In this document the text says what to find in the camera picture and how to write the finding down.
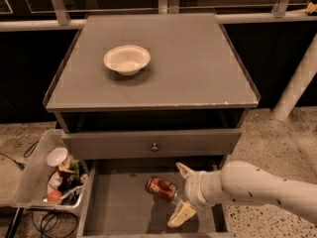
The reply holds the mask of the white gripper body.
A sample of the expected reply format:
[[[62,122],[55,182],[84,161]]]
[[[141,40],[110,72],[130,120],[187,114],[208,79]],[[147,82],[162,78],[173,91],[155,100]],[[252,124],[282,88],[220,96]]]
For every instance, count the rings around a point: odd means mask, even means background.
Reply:
[[[194,172],[185,181],[185,196],[196,207],[214,206],[222,202],[220,172]]]

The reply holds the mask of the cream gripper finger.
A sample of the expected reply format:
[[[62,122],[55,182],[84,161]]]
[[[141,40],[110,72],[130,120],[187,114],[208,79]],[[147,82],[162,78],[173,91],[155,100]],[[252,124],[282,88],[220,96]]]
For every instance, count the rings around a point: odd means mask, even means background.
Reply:
[[[173,214],[170,216],[167,225],[169,227],[179,227],[197,213],[197,207],[189,201],[180,200],[176,205]]]
[[[186,166],[185,164],[181,162],[177,162],[176,167],[178,168],[180,175],[184,179],[187,179],[191,174],[194,173],[194,170],[192,170],[190,167]]]

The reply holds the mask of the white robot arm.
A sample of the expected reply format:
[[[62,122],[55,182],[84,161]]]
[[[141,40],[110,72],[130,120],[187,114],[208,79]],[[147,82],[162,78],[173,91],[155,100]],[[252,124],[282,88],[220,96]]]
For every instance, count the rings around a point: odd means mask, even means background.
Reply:
[[[317,223],[317,185],[274,176],[250,163],[233,161],[220,171],[196,172],[176,164],[185,180],[186,201],[180,200],[167,225],[178,227],[199,208],[229,205],[276,205]]]

